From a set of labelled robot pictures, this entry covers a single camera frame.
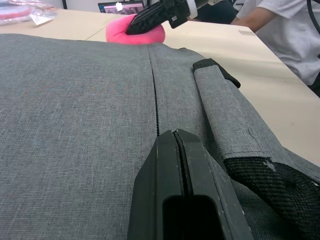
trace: table surface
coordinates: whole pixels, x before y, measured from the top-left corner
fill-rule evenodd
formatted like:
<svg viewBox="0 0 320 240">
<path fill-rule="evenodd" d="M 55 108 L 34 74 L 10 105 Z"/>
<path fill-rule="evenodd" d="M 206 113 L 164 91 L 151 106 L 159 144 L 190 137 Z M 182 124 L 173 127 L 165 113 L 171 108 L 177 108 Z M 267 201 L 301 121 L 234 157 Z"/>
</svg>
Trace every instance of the table surface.
<svg viewBox="0 0 320 240">
<path fill-rule="evenodd" d="M 0 26 L 15 33 L 53 39 L 105 42 L 108 22 L 122 15 L 57 10 L 54 21 Z M 320 166 L 320 98 L 299 80 L 252 31 L 243 26 L 189 21 L 176 29 L 166 22 L 164 44 L 213 58 L 241 82 L 251 102 L 281 144 Z"/>
</svg>

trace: person's arm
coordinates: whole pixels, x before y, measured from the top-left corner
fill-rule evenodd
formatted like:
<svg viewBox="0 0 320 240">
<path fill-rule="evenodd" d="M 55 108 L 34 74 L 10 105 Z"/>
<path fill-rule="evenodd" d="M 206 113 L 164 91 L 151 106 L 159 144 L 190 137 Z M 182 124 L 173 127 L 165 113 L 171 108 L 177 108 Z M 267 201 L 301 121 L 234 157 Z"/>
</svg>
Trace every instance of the person's arm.
<svg viewBox="0 0 320 240">
<path fill-rule="evenodd" d="M 265 8 L 256 7 L 247 16 L 239 19 L 235 18 L 232 25 L 249 27 L 254 33 L 273 20 L 277 14 Z"/>
</svg>

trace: pink sponge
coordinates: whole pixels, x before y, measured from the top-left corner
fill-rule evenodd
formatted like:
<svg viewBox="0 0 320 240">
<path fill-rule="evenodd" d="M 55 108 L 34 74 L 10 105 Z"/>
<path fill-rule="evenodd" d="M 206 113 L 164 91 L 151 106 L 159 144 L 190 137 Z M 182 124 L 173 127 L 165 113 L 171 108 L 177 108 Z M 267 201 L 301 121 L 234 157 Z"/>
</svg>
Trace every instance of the pink sponge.
<svg viewBox="0 0 320 240">
<path fill-rule="evenodd" d="M 105 31 L 106 41 L 134 45 L 163 43 L 165 41 L 166 33 L 162 25 L 144 34 L 127 35 L 126 31 L 134 17 L 135 14 L 132 14 L 110 22 Z"/>
</svg>

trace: black strap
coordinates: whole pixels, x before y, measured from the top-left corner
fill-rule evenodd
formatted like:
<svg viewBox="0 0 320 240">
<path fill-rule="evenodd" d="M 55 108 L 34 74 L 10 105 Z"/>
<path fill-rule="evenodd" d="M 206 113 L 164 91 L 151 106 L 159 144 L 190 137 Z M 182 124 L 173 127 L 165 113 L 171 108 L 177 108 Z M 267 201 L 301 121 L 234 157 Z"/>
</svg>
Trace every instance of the black strap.
<svg viewBox="0 0 320 240">
<path fill-rule="evenodd" d="M 240 86 L 241 86 L 240 82 L 237 79 L 235 79 L 233 76 L 231 76 L 222 66 L 220 66 L 219 63 L 214 61 L 212 58 L 207 58 L 207 59 L 197 61 L 192 65 L 193 71 L 195 71 L 197 69 L 210 67 L 210 66 L 218 66 L 223 77 L 225 79 L 231 81 L 237 88 L 240 88 Z"/>
<path fill-rule="evenodd" d="M 320 186 L 300 171 L 262 158 L 227 159 L 227 172 L 294 225 L 300 237 L 320 239 Z"/>
</svg>

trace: gray fabric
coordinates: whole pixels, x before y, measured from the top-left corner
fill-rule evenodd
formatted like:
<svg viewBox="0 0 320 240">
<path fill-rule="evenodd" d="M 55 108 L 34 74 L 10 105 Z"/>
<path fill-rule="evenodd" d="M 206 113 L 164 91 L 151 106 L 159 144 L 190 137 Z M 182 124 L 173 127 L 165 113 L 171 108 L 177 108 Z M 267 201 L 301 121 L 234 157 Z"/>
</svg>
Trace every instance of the gray fabric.
<svg viewBox="0 0 320 240">
<path fill-rule="evenodd" d="M 222 168 L 228 144 L 243 147 L 230 140 L 234 129 L 224 136 L 228 110 L 247 118 L 273 161 L 319 179 L 219 69 L 194 76 L 203 57 L 193 51 L 15 34 L 0 43 L 0 239 L 126 239 L 134 179 L 157 137 L 154 90 L 159 132 L 197 135 Z M 294 239 L 265 202 L 232 184 L 256 240 Z"/>
</svg>

